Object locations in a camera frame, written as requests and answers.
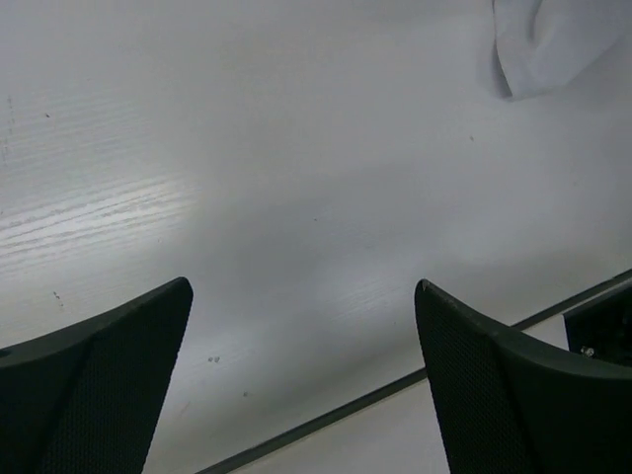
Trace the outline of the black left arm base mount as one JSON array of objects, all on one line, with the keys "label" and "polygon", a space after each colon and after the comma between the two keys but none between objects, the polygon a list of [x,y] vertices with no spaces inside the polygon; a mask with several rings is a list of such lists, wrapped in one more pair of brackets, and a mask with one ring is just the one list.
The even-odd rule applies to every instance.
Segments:
[{"label": "black left arm base mount", "polygon": [[631,366],[631,286],[574,308],[564,320],[572,353]]}]

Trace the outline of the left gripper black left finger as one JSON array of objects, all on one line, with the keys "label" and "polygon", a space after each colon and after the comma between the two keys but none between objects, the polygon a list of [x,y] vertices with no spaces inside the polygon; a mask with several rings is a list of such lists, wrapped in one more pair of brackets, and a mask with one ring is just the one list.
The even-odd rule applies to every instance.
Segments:
[{"label": "left gripper black left finger", "polygon": [[192,303],[178,277],[2,349],[2,472],[142,472]]}]

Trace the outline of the white skirt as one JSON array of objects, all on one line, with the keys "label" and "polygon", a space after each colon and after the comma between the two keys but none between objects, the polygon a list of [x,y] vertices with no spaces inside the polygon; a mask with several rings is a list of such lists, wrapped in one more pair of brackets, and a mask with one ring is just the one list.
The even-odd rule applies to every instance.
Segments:
[{"label": "white skirt", "polygon": [[508,98],[569,84],[631,29],[629,1],[494,1],[495,49]]}]

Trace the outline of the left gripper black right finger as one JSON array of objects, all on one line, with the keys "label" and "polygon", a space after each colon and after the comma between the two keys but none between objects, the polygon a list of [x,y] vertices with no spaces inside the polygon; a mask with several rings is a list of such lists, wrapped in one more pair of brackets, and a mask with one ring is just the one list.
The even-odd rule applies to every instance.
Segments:
[{"label": "left gripper black right finger", "polygon": [[450,472],[630,472],[630,368],[537,340],[426,279],[415,314]]}]

